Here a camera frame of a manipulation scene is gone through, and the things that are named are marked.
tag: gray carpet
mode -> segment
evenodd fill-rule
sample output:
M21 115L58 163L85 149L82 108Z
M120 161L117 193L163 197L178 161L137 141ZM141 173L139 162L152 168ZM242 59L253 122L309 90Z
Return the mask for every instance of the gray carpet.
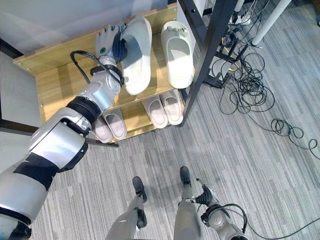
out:
M269 112L252 116L265 127L273 118L285 119L301 127L307 139L320 141L320 28L313 6L291 3L261 46L248 52L258 51L264 57L264 82L276 103ZM221 93L203 85L183 128L170 126L136 136L121 141L118 149L90 146L74 170L55 177L32 225L31 239L105 239L135 194L131 181L136 175L148 196L148 225L136 238L173 239L183 165L190 169L195 194L201 193L195 182L201 177L222 204L241 205L264 236L289 234L319 217L320 160L287 138L260 129L243 114L221 114ZM222 106L226 111L233 107L225 100ZM242 219L231 215L241 227ZM203 231L204 239L218 239L204 225ZM247 236L260 239L250 229ZM320 222L290 239L320 239Z

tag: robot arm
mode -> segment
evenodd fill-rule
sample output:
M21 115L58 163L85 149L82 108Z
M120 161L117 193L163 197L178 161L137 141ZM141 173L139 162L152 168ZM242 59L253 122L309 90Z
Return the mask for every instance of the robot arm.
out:
M228 212L219 204L214 192L206 186L200 179L203 194L196 198L189 198L189 202L203 204L208 208L201 216L202 222L210 228L213 228L221 240L248 240L245 234L233 224Z
M72 169L86 153L86 135L120 93L122 76L116 61L126 52L115 54L121 45L120 29L110 26L96 38L99 61L109 71L93 68L89 85L33 134L23 160L0 173L0 240L31 236L28 226L43 206L54 176Z

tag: shoe rack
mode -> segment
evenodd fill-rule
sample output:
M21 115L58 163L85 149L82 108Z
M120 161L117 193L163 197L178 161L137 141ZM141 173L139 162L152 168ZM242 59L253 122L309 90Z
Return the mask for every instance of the shoe rack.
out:
M155 9L141 15L150 22L152 28L150 84L147 89L136 96L129 95L123 86L120 94L109 108L109 110L121 109L128 132L126 138L156 129L151 123L141 100L174 89L168 81L166 59L161 44L161 29L166 22L177 18L177 4L172 3L165 8ZM87 83L72 63L70 53L75 50L84 50L94 54L96 34L101 29L103 27L14 59L13 62L17 66L35 76L43 123L57 110L65 107L86 87ZM77 61L86 74L90 76L90 69L95 67L96 63L81 56L77 56Z
M237 0L216 0L214 7L205 9L205 12L212 13L208 26L205 25L202 16L193 0L178 0L182 11L190 25L197 45L200 48L200 55L194 62L195 73L190 90L180 89L183 99L183 121L179 125L182 127L190 113L190 110L197 98L200 87L203 83L214 86L213 80L208 77L210 64L214 56L229 62L236 62L237 58L248 46L244 46L237 58L232 57L234 48L226 55L223 53L221 39L227 29L230 17L237 4ZM161 30L166 22L177 19L177 4L172 3L161 9L154 9L150 12L140 14L144 16L152 28L152 46L151 46L151 80L147 89L142 93L131 96L126 89L122 87L121 93L114 99L113 105L109 108L120 108L127 128L127 137L131 138L156 129L145 109L141 100L170 91L173 87L169 84L165 55L161 45ZM123 19L130 22L134 16ZM47 121L58 109L65 107L87 83L81 76L77 67L72 63L70 53L76 50L84 50L92 54L95 53L95 39L97 33L102 28L84 33L77 37L58 42L20 56L13 60L17 66L33 74L36 79L37 94L42 122ZM89 76L91 68L96 63L91 59L77 56L77 62ZM22 124L24 132L19 134L29 135L34 132L34 127ZM17 130L14 127L6 128L6 131ZM88 138L89 144L117 147L115 139L112 143L100 143L96 139Z

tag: wooden shelf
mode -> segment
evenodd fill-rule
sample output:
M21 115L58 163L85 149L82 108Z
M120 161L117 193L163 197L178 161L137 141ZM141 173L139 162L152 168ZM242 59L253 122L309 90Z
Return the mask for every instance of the wooden shelf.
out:
M149 86L136 96L129 95L123 86L120 94L108 109L121 108L128 131L126 138L156 129L145 112L141 100L173 89L168 81L166 59L162 49L160 32L166 22L172 21L177 17L177 4L169 4L164 8L141 14L141 16L144 16L150 22L153 33ZM131 19L133 17L124 19L124 21L129 22ZM94 54L95 38L101 29L58 42L13 60L17 66L35 75L40 116L43 123L60 108L65 107L87 86L87 82L71 61L70 53L75 50L83 50ZM76 56L76 60L90 78L90 69L96 67L97 64L92 59L80 55Z
M168 81L166 59L161 45L161 35L152 36L151 47L151 79L147 89L142 93L131 96L122 86L120 94L115 97L110 109L123 107L139 102L153 95L173 89ZM83 70L90 76L90 69L96 64L89 58L78 61ZM51 70L37 74L36 76L38 100L42 122L46 122L60 108L66 106L74 97L86 87L87 83L71 62Z

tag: slipper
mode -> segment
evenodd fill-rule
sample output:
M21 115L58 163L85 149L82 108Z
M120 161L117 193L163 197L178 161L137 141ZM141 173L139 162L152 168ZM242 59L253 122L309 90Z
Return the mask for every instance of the slipper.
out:
M160 95L163 108L171 125L178 125L184 119L178 90L166 91Z
M168 21L161 31L161 43L166 60L169 83L176 89L185 89L194 78L194 62L190 34L179 21Z
M143 16L136 16L121 34L126 41L127 55L121 61L125 89L134 96L143 92L150 83L152 29Z
M104 144L110 142L112 139L112 133L106 122L101 117L98 117L98 119L92 125L91 132L100 142Z
M163 129L168 125L168 118L164 110L164 106L162 105L160 97L158 95L141 102L152 124L157 129Z
M103 113L103 118L115 139L122 140L127 136L127 128L120 108Z

